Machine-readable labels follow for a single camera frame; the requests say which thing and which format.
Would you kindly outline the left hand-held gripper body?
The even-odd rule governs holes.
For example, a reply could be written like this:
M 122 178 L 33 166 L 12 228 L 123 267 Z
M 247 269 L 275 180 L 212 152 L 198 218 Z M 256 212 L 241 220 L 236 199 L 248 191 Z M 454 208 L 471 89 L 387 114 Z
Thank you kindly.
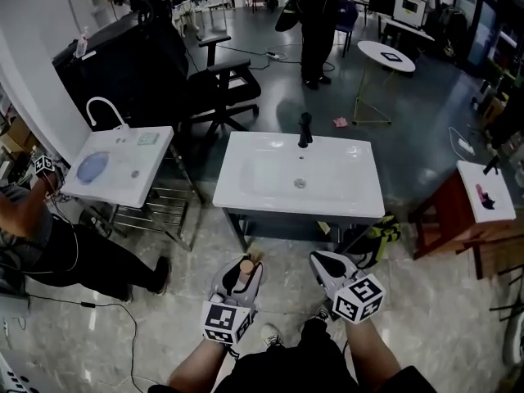
M 209 300 L 201 308 L 203 337 L 226 346 L 236 345 L 253 324 L 256 309 L 255 298 L 259 288 L 235 290 L 230 295 L 218 285 L 212 286 Z

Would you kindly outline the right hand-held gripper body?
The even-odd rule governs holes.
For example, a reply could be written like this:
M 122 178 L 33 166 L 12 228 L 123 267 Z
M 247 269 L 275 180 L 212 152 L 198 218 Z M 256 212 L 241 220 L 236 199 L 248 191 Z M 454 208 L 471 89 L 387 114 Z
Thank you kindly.
M 342 318 L 353 324 L 374 316 L 382 307 L 386 290 L 377 278 L 368 274 L 338 288 L 327 309 L 334 319 Z

